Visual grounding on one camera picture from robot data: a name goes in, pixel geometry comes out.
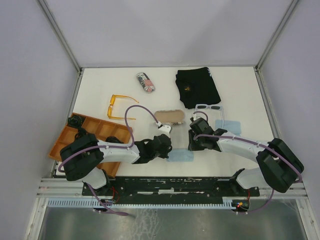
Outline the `white frame sunglasses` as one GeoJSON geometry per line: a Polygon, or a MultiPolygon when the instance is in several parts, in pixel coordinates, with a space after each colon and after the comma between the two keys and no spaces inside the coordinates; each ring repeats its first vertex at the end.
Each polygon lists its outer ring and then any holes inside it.
{"type": "Polygon", "coordinates": [[[218,105],[218,104],[211,104],[211,105],[208,105],[208,104],[197,104],[197,105],[195,106],[195,109],[196,109],[196,111],[199,111],[199,110],[208,110],[208,109],[220,111],[220,115],[221,115],[221,126],[222,126],[222,127],[224,126],[224,123],[225,123],[225,115],[224,115],[224,110],[223,110],[223,106],[222,106],[222,105],[218,105]]]}

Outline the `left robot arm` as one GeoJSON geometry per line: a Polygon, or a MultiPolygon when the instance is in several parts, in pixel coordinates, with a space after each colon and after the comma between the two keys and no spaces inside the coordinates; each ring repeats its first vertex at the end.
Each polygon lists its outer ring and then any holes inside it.
{"type": "Polygon", "coordinates": [[[58,171],[65,173],[69,182],[81,180],[99,195],[106,195],[111,183],[107,173],[98,168],[99,164],[146,164],[155,158],[167,159],[171,150],[172,142],[166,134],[125,144],[98,140],[89,133],[60,150],[62,163],[58,171]]]}

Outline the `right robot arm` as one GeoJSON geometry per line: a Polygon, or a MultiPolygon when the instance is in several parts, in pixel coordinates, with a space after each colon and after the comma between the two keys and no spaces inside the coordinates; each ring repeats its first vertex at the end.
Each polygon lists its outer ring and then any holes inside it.
{"type": "Polygon", "coordinates": [[[233,175],[235,180],[229,183],[229,189],[234,195],[240,196],[253,187],[271,187],[285,193],[292,184],[302,181],[304,165],[282,139],[254,141],[222,128],[213,130],[202,117],[190,120],[190,151],[230,153],[257,163],[256,168],[242,168],[233,175]]]}

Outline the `map print glasses case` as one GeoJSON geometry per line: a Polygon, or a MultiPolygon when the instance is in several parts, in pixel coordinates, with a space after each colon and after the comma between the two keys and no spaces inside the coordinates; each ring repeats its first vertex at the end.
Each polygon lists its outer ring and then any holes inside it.
{"type": "Polygon", "coordinates": [[[185,113],[180,109],[158,110],[154,113],[156,119],[162,124],[182,125],[185,121],[185,113]]]}

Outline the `light blue cleaning cloth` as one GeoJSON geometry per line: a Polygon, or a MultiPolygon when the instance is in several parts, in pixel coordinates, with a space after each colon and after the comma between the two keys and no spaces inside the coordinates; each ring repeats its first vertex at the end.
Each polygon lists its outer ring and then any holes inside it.
{"type": "Polygon", "coordinates": [[[186,148],[173,148],[168,153],[168,162],[192,162],[194,160],[194,153],[186,148]]]}

